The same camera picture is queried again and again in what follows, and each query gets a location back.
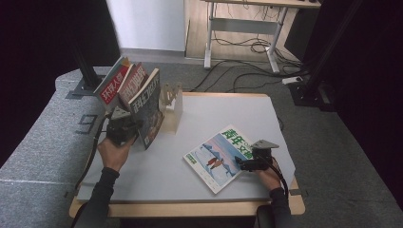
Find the magazine cover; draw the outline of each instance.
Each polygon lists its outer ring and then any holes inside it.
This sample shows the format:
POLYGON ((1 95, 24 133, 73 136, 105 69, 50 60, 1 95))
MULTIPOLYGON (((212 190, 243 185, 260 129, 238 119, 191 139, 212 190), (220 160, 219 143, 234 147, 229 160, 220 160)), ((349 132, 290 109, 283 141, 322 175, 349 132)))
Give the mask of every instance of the magazine cover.
POLYGON ((136 123, 141 123, 140 137, 145 149, 151 145, 163 123, 163 113, 160 110, 160 71, 152 71, 144 86, 130 100, 130 112, 136 123))
POLYGON ((100 85, 95 89, 94 94, 102 103, 106 112, 111 112, 119 104, 117 92, 129 67, 130 62, 127 57, 119 58, 100 85))
POLYGON ((136 66, 131 65, 119 87, 118 94, 126 110, 130 109, 129 101, 139 92, 147 81, 148 75, 142 66, 138 63, 136 66))
POLYGON ((252 159, 251 142, 233 125, 228 125, 183 158, 215 193, 240 173, 235 156, 252 159))

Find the gray floor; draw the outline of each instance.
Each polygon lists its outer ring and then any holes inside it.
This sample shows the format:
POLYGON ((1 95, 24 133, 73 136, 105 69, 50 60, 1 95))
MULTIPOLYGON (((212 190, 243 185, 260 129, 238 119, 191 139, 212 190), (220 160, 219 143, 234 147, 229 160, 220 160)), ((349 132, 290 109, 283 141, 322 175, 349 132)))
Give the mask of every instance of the gray floor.
MULTIPOLYGON (((161 63, 165 58, 159 59, 158 54, 149 59, 135 58, 136 53, 127 55, 131 61, 153 62, 144 63, 148 71, 158 67, 163 82, 182 82, 187 89, 207 73, 200 65, 202 61, 181 56, 180 64, 167 64, 161 63)), ((214 84, 227 68, 218 67, 199 91, 214 84)), ((96 70, 106 73, 108 67, 96 70)), ((232 69, 208 91, 230 89, 237 75, 250 71, 232 69)), ((65 99, 80 79, 78 70, 58 78, 57 90, 43 114, 1 168, 0 227, 69 227, 74 184, 84 170, 92 137, 104 113, 93 97, 65 99), (88 134, 79 133, 89 130, 89 125, 79 124, 83 115, 98 116, 88 134)), ((277 81, 248 76, 239 79, 237 85, 277 81)), ((402 211, 336 113, 294 106, 288 88, 279 83, 239 92, 268 94, 284 122, 283 135, 306 207, 305 214, 296 216, 299 227, 401 227, 402 211)), ((107 226, 118 227, 119 222, 110 219, 107 226)))

